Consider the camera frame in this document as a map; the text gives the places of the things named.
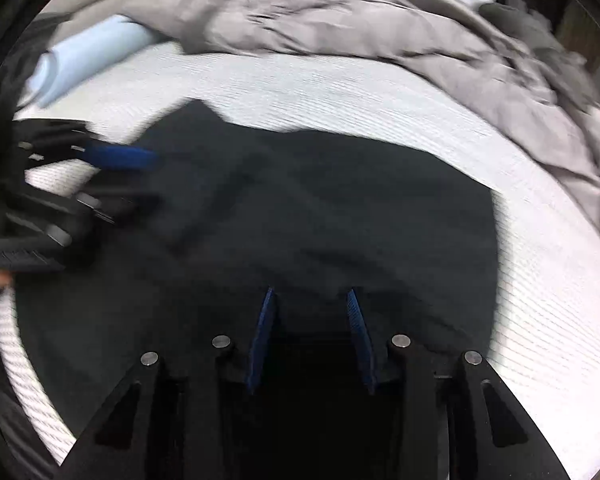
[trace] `black garment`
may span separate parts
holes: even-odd
[[[22,409],[0,358],[0,432],[18,466],[30,480],[51,480],[58,464]]]
[[[295,335],[348,332],[340,294],[356,286],[392,302],[397,330],[433,351],[487,351],[498,271],[491,192],[435,156],[237,126],[200,102],[136,144],[160,155],[145,177],[164,199],[158,210],[109,232],[89,269],[16,280],[23,343],[76,435],[145,351],[186,374],[208,285],[228,296],[272,286]]]

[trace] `bed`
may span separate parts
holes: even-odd
[[[116,1],[74,3],[77,18],[56,39],[115,13]],[[69,4],[50,5],[48,10]],[[493,189],[500,279],[488,359],[571,479],[595,475],[600,468],[600,235],[548,173],[418,76],[344,57],[183,56],[177,44],[159,43],[50,106],[31,106],[18,117],[87,120],[107,139],[131,142],[191,98],[246,126],[316,128],[425,150]],[[28,177],[43,189],[68,194],[92,173],[71,162],[33,170]],[[0,352],[24,410],[61,463],[75,436],[28,361],[10,293],[0,298]]]

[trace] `mattress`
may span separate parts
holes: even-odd
[[[108,139],[129,142],[191,98],[247,126],[316,128],[412,146],[493,189],[500,279],[488,359],[571,479],[592,478],[600,468],[600,236],[549,174],[428,82],[372,60],[182,56],[164,43],[20,117],[88,120]],[[66,162],[28,178],[66,194],[92,171]],[[62,462],[75,438],[30,366],[11,293],[0,298],[0,351],[27,415]]]

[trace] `gray blanket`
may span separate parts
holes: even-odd
[[[523,41],[459,0],[130,0],[123,13],[180,41],[186,54],[281,52],[398,64],[519,145],[600,231],[600,108],[576,102]]]

